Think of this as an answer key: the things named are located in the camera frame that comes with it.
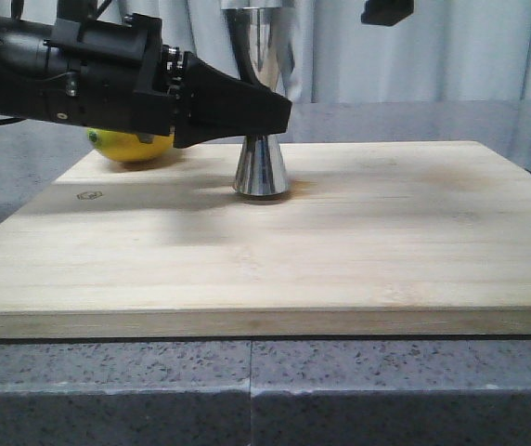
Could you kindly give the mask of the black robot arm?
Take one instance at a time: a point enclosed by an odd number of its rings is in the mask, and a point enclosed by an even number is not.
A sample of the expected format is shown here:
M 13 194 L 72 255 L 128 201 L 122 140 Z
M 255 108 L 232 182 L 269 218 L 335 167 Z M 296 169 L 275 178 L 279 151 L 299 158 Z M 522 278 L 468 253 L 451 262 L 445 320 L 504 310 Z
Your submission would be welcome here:
M 92 1 L 61 1 L 56 21 L 0 17 L 0 115 L 134 134 L 177 148 L 287 129 L 288 99 L 162 41 L 162 21 L 101 21 Z

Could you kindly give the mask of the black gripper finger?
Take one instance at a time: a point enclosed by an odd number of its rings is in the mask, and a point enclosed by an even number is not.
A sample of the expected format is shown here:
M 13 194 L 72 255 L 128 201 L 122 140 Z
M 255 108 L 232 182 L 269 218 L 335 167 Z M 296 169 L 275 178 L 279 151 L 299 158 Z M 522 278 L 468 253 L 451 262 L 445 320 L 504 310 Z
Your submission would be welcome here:
M 360 20 L 366 25 L 391 27 L 413 12 L 413 0 L 367 0 Z

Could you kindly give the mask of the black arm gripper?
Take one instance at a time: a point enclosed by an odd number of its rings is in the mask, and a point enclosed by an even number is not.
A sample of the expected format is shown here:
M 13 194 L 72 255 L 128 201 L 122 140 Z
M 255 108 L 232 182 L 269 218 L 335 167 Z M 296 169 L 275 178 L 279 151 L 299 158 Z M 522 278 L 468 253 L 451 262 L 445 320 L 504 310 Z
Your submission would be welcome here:
M 178 149 L 287 130 L 291 102 L 186 52 L 179 89 L 162 21 L 129 24 L 0 17 L 0 115 L 170 135 Z

